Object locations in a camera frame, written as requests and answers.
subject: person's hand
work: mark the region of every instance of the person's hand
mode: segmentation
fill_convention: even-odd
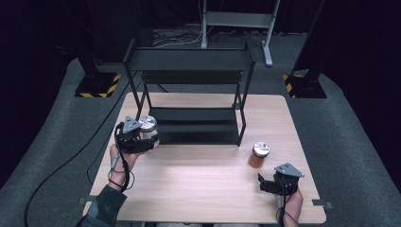
[[[292,194],[292,196],[286,197],[286,213],[284,214],[284,226],[292,227],[298,226],[298,219],[301,215],[302,204],[304,203],[304,197],[298,188],[298,190]]]
[[[142,153],[123,153],[124,158],[127,161],[127,164],[129,166],[129,170],[130,171],[133,169],[133,166],[135,165],[135,162],[139,158],[139,156],[141,156],[144,153],[145,152],[142,152]],[[117,155],[117,154],[118,154],[117,146],[115,144],[111,145],[110,146],[111,164],[113,162],[113,159],[115,158],[115,155]],[[123,163],[122,163],[121,157],[118,157],[118,161],[117,161],[114,169],[112,169],[110,180],[112,180],[113,183],[109,182],[109,186],[114,188],[117,191],[121,191],[121,187],[117,185],[117,184],[123,185],[124,181],[125,181],[125,173],[124,173],[124,167],[123,167]]]

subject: light wood tabletop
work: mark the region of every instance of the light wood tabletop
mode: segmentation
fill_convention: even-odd
[[[150,93],[157,107],[229,107],[234,96],[224,94]],[[116,124],[135,117],[132,93],[127,94]],[[142,115],[148,114],[148,106]],[[272,181],[274,168],[291,163],[305,174],[299,180],[304,195],[300,223],[323,223],[319,193],[313,181],[288,105],[282,96],[248,95],[247,128],[237,145],[159,145],[142,155],[133,168],[135,183],[118,219],[180,223],[276,223],[277,201],[260,191],[257,173]],[[238,127],[240,114],[237,113]],[[266,142],[270,154],[261,168],[248,165],[253,145]],[[105,152],[91,195],[108,183],[109,151]],[[87,202],[83,214],[86,214]]]

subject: gray carpet floor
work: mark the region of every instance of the gray carpet floor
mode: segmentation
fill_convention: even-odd
[[[273,67],[266,67],[261,49],[264,36],[252,35],[248,42],[256,66],[250,94],[274,94],[286,98],[320,196],[334,205],[326,210],[327,221],[322,226],[400,226],[400,193],[341,89],[321,75],[326,99],[289,97],[282,76],[291,71],[305,38],[306,35],[273,35],[270,42]],[[239,38],[221,38],[210,42],[209,47],[242,47],[243,44]],[[124,95],[130,91],[130,87],[126,89],[128,79],[120,63],[104,63],[98,68],[123,76],[115,92],[107,98],[74,97],[84,74],[77,60],[70,63],[45,124],[1,188],[0,226],[24,226],[26,204],[38,185],[49,176],[29,205],[28,225],[74,226],[80,219],[83,204],[78,200],[91,190],[104,144],[113,129]],[[209,85],[164,87],[169,92],[232,91]],[[161,92],[157,87],[150,90]],[[65,166],[50,175],[68,160]],[[121,221],[118,225],[139,226],[139,223]]]

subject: dark green sleeve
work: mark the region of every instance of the dark green sleeve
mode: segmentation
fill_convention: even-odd
[[[121,192],[106,185],[89,207],[86,216],[77,226],[114,226],[118,212],[126,200]]]

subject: jar lid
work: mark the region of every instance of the jar lid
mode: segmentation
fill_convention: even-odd
[[[153,116],[147,115],[139,118],[138,121],[141,124],[142,132],[151,132],[154,131],[157,127],[157,121]]]
[[[261,158],[265,158],[269,155],[270,147],[265,142],[257,142],[253,145],[253,153]]]

